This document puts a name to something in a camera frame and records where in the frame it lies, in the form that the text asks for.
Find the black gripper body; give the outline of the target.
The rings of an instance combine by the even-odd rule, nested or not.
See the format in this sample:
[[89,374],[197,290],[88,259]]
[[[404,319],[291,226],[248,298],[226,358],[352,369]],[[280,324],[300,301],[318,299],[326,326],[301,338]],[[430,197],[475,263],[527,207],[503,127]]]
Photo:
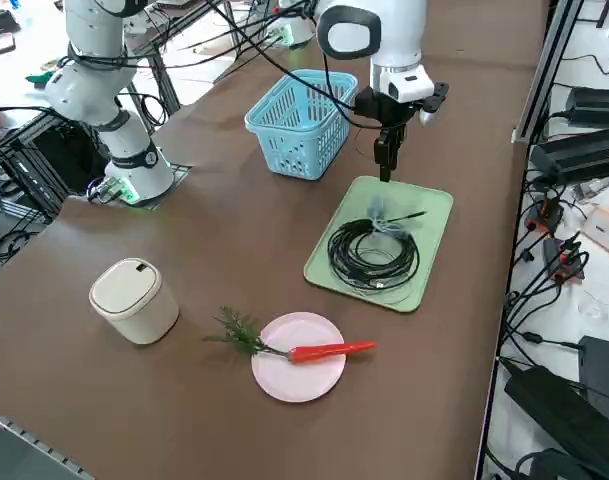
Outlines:
[[355,96],[353,112],[376,120],[380,123],[380,129],[386,129],[406,125],[422,107],[422,100],[398,103],[393,98],[366,87]]

